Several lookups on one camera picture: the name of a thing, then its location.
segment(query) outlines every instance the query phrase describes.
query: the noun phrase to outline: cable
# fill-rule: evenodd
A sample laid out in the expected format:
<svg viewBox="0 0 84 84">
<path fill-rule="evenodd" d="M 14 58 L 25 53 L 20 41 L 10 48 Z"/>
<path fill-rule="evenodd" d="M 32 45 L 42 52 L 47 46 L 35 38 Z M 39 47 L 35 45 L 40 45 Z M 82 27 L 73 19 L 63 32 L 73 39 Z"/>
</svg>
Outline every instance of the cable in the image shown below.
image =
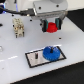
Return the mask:
<svg viewBox="0 0 84 84">
<path fill-rule="evenodd" d="M 12 11 L 12 10 L 8 10 L 6 8 L 0 7 L 0 10 L 3 10 L 3 11 L 8 12 L 8 13 L 12 13 L 12 14 L 19 14 L 19 15 L 22 15 L 22 16 L 27 16 L 27 15 L 35 16 L 35 13 L 34 13 L 33 9 L 28 9 L 28 10 L 23 10 L 23 11 L 17 12 L 17 11 Z"/>
<path fill-rule="evenodd" d="M 0 10 L 3 10 L 3 11 L 8 12 L 8 13 L 12 13 L 12 14 L 21 14 L 21 12 L 8 10 L 8 9 L 2 8 L 2 7 L 0 7 Z"/>
</svg>

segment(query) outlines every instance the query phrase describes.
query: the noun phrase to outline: blue object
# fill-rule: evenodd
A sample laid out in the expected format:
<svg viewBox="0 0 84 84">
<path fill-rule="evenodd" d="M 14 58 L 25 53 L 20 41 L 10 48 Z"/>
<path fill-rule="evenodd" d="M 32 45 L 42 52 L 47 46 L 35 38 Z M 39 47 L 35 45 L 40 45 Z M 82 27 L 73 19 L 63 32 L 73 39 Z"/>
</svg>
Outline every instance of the blue object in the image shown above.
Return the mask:
<svg viewBox="0 0 84 84">
<path fill-rule="evenodd" d="M 56 47 L 48 46 L 43 50 L 43 57 L 49 61 L 56 61 L 60 57 L 60 50 Z"/>
</svg>

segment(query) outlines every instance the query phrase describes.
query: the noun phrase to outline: red object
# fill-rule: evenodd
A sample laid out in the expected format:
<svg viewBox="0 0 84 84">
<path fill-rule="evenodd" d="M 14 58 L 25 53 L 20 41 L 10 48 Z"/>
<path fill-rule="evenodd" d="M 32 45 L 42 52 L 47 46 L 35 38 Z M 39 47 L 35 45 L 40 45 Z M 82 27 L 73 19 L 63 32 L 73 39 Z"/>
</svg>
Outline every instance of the red object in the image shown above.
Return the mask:
<svg viewBox="0 0 84 84">
<path fill-rule="evenodd" d="M 47 29 L 47 32 L 49 33 L 53 33 L 53 32 L 56 32 L 58 30 L 58 28 L 56 27 L 56 24 L 55 23 L 48 23 L 48 29 Z"/>
</svg>

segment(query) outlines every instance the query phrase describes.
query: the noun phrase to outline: gray part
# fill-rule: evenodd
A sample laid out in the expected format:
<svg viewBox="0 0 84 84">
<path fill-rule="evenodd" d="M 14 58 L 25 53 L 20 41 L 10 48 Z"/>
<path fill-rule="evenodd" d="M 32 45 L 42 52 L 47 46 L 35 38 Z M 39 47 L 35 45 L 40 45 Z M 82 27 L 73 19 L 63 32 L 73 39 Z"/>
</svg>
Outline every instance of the gray part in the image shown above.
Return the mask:
<svg viewBox="0 0 84 84">
<path fill-rule="evenodd" d="M 66 0 L 35 1 L 33 4 L 36 15 L 32 19 L 63 18 L 68 8 Z"/>
</svg>

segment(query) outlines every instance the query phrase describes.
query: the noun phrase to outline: white table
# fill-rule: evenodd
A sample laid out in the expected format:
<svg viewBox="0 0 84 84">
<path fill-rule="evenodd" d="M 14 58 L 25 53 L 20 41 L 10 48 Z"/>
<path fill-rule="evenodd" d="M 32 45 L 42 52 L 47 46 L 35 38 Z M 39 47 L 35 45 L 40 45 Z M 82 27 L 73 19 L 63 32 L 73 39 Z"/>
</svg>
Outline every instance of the white table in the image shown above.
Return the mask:
<svg viewBox="0 0 84 84">
<path fill-rule="evenodd" d="M 39 20 L 30 22 L 30 17 L 20 17 L 25 25 L 25 36 L 15 38 L 10 14 L 0 15 L 0 84 L 9 84 L 30 78 L 45 72 L 56 70 L 84 61 L 84 32 L 68 18 L 65 18 L 62 30 L 56 33 L 43 33 Z M 59 45 L 67 59 L 29 68 L 25 53 L 49 45 Z"/>
</svg>

